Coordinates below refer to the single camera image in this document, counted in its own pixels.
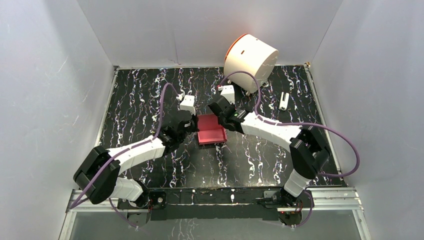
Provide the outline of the pink paper box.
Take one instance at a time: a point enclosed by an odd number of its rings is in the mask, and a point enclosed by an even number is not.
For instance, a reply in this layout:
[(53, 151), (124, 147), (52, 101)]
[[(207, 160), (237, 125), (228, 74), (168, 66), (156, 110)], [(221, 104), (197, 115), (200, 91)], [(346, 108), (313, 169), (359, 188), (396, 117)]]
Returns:
[(199, 145), (219, 144), (227, 141), (225, 128), (218, 123), (218, 117), (214, 114), (201, 114), (197, 116)]

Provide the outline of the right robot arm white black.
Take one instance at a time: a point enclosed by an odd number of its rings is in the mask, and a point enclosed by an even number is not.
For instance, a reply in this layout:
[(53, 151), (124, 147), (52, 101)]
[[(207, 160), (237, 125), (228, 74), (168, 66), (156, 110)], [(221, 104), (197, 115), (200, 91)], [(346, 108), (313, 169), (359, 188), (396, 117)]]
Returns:
[(225, 129), (270, 141), (289, 152), (292, 172), (275, 197), (265, 197), (264, 204), (295, 207), (302, 193), (320, 173), (330, 158), (331, 151), (320, 130), (311, 125), (284, 126), (244, 107), (236, 108), (225, 97), (219, 96), (209, 109)]

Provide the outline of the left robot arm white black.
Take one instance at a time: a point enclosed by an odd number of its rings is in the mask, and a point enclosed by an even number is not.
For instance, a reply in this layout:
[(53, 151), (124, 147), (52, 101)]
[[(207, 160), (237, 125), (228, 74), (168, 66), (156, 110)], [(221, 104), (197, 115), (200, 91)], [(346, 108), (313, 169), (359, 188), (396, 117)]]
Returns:
[(94, 205), (118, 198), (144, 208), (150, 202), (147, 186), (140, 180), (120, 175), (134, 166), (171, 154), (188, 135), (198, 130), (198, 116), (188, 110), (179, 110), (155, 135), (118, 148), (94, 147), (73, 176), (82, 193), (71, 207), (83, 203), (82, 196), (86, 196)]

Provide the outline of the small white plastic clip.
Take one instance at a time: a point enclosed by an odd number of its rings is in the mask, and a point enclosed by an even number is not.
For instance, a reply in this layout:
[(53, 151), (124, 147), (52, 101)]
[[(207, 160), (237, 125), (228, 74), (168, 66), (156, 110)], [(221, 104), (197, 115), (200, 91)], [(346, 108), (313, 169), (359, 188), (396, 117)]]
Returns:
[(281, 111), (286, 111), (288, 108), (290, 94), (288, 92), (283, 92), (280, 97), (280, 102), (278, 105), (278, 109)]

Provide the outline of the white cylindrical container orange rim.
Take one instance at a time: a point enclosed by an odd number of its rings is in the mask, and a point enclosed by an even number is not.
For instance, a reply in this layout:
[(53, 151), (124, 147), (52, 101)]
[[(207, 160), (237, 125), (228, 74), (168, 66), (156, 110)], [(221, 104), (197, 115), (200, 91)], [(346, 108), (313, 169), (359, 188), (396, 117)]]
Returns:
[(224, 75), (249, 94), (258, 90), (273, 71), (279, 51), (251, 34), (240, 36), (228, 49)]

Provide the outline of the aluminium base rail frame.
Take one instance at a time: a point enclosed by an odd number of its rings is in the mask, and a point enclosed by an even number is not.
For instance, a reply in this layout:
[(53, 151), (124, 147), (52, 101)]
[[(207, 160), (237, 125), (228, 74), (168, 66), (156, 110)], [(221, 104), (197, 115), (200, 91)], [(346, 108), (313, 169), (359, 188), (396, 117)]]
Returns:
[(280, 221), (289, 228), (306, 223), (315, 211), (352, 211), (359, 235), (369, 240), (363, 205), (352, 187), (311, 187), (296, 199), (284, 199), (280, 188), (223, 187), (223, 188), (151, 188), (147, 201), (137, 206), (117, 197), (92, 204), (84, 200), (77, 204), (78, 191), (71, 195), (60, 239), (71, 237), (78, 212), (115, 212), (125, 220), (131, 214), (147, 214), (149, 221), (173, 219), (262, 219)]

